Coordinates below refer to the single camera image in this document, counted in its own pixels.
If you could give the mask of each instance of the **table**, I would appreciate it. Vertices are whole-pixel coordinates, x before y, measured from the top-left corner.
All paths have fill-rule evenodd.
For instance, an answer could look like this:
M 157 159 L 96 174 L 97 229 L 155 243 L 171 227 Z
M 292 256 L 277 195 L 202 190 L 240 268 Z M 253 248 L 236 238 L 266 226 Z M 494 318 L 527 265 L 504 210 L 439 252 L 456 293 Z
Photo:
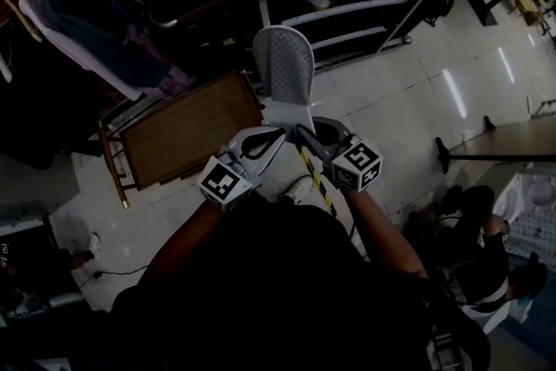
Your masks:
M 261 125 L 261 121 L 258 100 L 247 78 L 236 71 L 178 96 L 121 130 L 119 137 L 108 136 L 100 121 L 99 139 L 126 209 L 129 202 L 125 190 L 143 190 L 157 182 L 200 172 L 223 143 L 241 129 Z M 121 184 L 109 142 L 122 144 L 133 184 Z
M 436 138 L 442 171 L 448 173 L 455 159 L 556 162 L 556 118 L 547 117 L 494 126 L 484 117 L 486 132 L 448 150 Z
M 486 3 L 484 0 L 467 0 L 471 4 L 471 8 L 477 14 L 480 22 L 483 26 L 493 26 L 498 25 L 498 22 L 493 16 L 491 9 L 500 3 L 502 0 L 491 0 Z M 520 9 L 527 25 L 534 25 L 542 20 L 542 15 L 540 14 L 539 8 L 533 0 L 515 0 L 517 7 Z

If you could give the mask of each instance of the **power cord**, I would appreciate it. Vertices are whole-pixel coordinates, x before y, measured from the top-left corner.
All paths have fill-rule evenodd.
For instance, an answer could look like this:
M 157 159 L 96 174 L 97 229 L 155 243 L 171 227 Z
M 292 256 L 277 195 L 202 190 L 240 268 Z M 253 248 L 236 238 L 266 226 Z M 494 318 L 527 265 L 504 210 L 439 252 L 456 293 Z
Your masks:
M 226 163 L 225 164 L 228 165 L 232 170 L 234 170 L 235 173 L 237 173 L 240 176 L 243 176 L 246 180 L 249 181 L 249 173 L 247 172 L 247 170 L 245 170 L 245 168 L 239 162 L 235 153 L 232 150 L 230 150 L 227 145 L 223 145 L 223 146 L 220 147 L 220 150 L 218 150 L 218 157 L 222 156 L 224 153 L 228 154 L 228 156 L 229 156 L 229 158 L 232 162 L 231 164 L 226 164 Z
M 443 222 L 444 220 L 459 220 L 461 216 L 444 216 L 440 218 L 437 222 Z
M 131 272 L 108 272 L 108 271 L 103 271 L 103 270 L 97 270 L 91 277 L 89 277 L 89 279 L 82 284 L 79 288 L 81 289 L 83 286 L 85 286 L 88 282 L 90 282 L 91 280 L 98 280 L 99 278 L 101 278 L 103 275 L 133 275 L 136 272 L 139 272 L 140 270 L 143 270 L 145 268 L 147 268 L 149 265 L 145 265 L 140 267 L 139 269 L 133 270 Z

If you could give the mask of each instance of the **yellow and black tape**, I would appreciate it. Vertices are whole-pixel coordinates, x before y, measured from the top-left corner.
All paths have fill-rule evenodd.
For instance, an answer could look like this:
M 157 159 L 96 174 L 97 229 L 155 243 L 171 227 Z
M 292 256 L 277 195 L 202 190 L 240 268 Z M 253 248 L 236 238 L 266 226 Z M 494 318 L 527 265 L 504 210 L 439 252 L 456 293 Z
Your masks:
M 314 165 L 313 165 L 313 163 L 311 162 L 311 159 L 308 156 L 307 149 L 305 147 L 302 147 L 299 144 L 296 144 L 295 147 L 297 148 L 297 151 L 301 155 L 301 159 L 303 160 L 303 162 L 307 166 L 307 170 L 309 171 L 309 173 L 313 177 L 313 181 L 316 184 L 316 187 L 319 188 L 319 192 L 321 192 L 321 195 L 322 195 L 322 197 L 324 198 L 324 201 L 327 204 L 328 210 L 330 211 L 330 215 L 338 220 L 339 217 L 338 217 L 338 212 L 336 212 L 336 207 L 334 206 L 334 203 L 330 199 L 330 196 L 328 196 L 327 188 L 324 186 L 324 183 L 322 182 L 321 176 L 319 175 L 319 173 L 314 168 Z

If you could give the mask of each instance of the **wooden table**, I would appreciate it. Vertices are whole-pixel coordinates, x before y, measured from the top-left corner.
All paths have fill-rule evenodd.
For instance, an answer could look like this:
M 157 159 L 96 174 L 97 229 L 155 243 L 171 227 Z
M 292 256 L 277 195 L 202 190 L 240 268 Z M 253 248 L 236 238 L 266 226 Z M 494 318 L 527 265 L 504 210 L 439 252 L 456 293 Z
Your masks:
M 143 190 L 200 172 L 239 130 L 261 121 L 260 104 L 247 78 L 234 72 L 180 95 L 122 130 L 119 137 L 107 136 L 99 122 L 99 135 L 116 191 L 127 208 L 125 190 Z M 121 184 L 109 142 L 123 145 L 133 184 Z
M 491 12 L 491 9 L 500 3 L 502 0 L 491 0 L 486 3 L 484 0 L 467 0 L 471 4 L 471 8 L 479 17 L 480 22 L 488 27 L 493 25 L 498 25 L 496 19 Z M 520 9 L 523 18 L 525 19 L 527 25 L 534 25 L 542 20 L 542 14 L 539 7 L 535 4 L 533 0 L 515 0 L 517 7 Z

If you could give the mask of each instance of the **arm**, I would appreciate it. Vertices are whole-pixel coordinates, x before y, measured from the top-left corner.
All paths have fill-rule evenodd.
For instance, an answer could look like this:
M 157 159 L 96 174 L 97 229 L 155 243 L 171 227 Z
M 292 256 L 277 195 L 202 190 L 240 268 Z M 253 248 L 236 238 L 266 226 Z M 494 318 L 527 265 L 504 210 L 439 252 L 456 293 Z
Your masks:
M 427 278 L 419 256 L 365 191 L 342 190 L 369 257 L 405 275 Z
M 201 204 L 158 251 L 139 282 L 166 280 L 183 271 L 195 253 L 212 238 L 223 216 L 208 201 Z
M 491 214 L 485 222 L 485 237 L 497 234 L 507 235 L 507 224 L 495 214 Z

